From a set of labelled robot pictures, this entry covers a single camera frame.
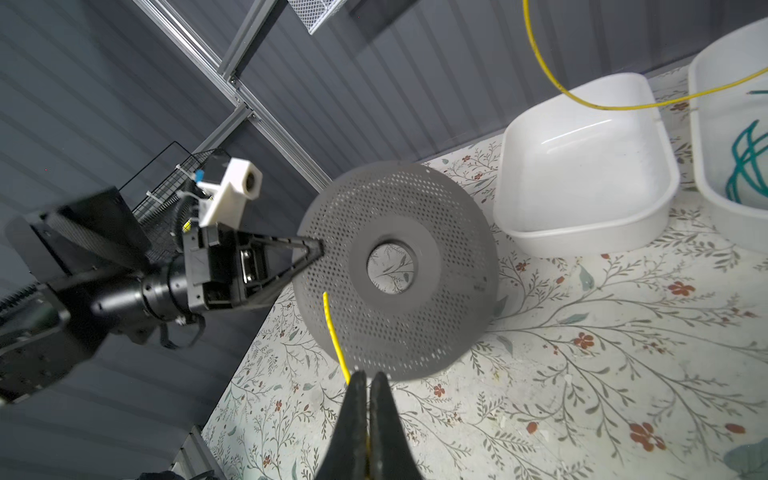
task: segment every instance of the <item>gray corrugated wall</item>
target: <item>gray corrugated wall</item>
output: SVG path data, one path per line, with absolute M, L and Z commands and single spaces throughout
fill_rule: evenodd
M 768 15 L 768 2 L 531 0 L 531 9 L 547 63 L 573 88 L 691 55 Z M 418 0 L 378 35 L 343 8 L 310 36 L 286 8 L 241 79 L 331 177 L 437 154 L 556 93 L 528 46 L 520 0 Z
M 172 140 L 195 148 L 233 110 L 130 0 L 2 0 L 0 49 L 2 226 L 33 207 L 122 185 Z M 295 234 L 316 192 L 252 125 L 224 146 L 265 175 L 244 225 Z M 179 155 L 169 151 L 131 182 L 129 204 Z M 0 296 L 33 280 L 2 243 Z M 174 352 L 156 336 L 146 346 L 110 337 L 64 382 L 0 409 L 0 478 L 134 478 L 166 468 L 192 424 L 206 422 L 265 315 L 208 316 L 203 339 Z

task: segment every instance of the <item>black wire mesh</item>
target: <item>black wire mesh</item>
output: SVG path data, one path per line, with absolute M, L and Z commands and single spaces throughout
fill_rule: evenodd
M 176 254 L 176 245 L 170 235 L 171 225 L 174 222 L 175 206 L 179 200 L 176 192 L 189 178 L 184 172 L 194 174 L 196 170 L 205 165 L 205 162 L 213 154 L 229 157 L 223 148 L 190 154 L 186 160 L 180 163 L 181 170 L 176 169 L 171 172 L 152 190 L 151 197 L 147 195 L 133 209 L 141 229 L 152 242 L 152 248 L 147 252 L 147 257 L 151 262 L 169 260 Z

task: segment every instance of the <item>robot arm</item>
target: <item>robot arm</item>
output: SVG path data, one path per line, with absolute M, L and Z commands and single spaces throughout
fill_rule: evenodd
M 92 357 L 109 333 L 143 344 L 167 323 L 197 324 L 209 310 L 269 306 L 293 276 L 323 255 L 319 240 L 237 230 L 261 172 L 231 159 L 221 184 L 197 183 L 200 222 L 182 252 L 150 263 L 151 247 L 117 189 L 16 217 L 6 237 L 38 283 L 0 302 L 0 404 L 19 402 Z M 288 267 L 269 250 L 300 250 Z

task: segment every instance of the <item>red flower print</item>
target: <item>red flower print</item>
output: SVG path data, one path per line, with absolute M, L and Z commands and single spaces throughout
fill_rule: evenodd
M 642 444 L 646 452 L 652 452 L 654 444 L 659 450 L 667 449 L 667 444 L 664 443 L 664 440 L 660 436 L 653 435 L 654 427 L 650 423 L 644 422 L 643 425 L 631 423 L 629 429 L 632 431 L 629 434 L 629 438 L 636 443 Z
M 691 292 L 696 291 L 691 285 L 684 285 L 683 282 L 680 282 L 679 280 L 672 285 L 669 285 L 667 288 L 672 290 L 672 294 L 682 296 L 689 296 Z
M 579 332 L 578 338 L 574 339 L 574 344 L 586 350 L 594 345 L 594 337 L 592 335 L 587 335 L 584 332 Z
M 688 108 L 688 102 L 682 101 L 679 104 L 672 105 L 672 108 L 670 108 L 670 111 L 683 111 L 686 108 Z
M 735 423 L 726 423 L 725 429 L 731 433 L 746 433 L 746 429 L 744 427 Z

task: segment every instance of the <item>table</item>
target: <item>table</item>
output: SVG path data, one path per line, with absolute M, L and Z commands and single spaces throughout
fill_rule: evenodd
M 686 72 L 651 79 L 657 98 L 684 94 Z M 424 478 L 768 475 L 768 259 L 713 228 L 694 183 L 687 102 L 662 116 L 682 184 L 651 245 L 543 260 L 492 224 L 501 286 L 488 332 L 447 370 L 392 385 Z M 497 136 L 428 163 L 489 223 L 500 147 Z M 396 288 L 408 265 L 381 261 L 391 273 L 381 281 Z M 229 478 L 308 480 L 344 390 L 288 286 L 205 441 Z

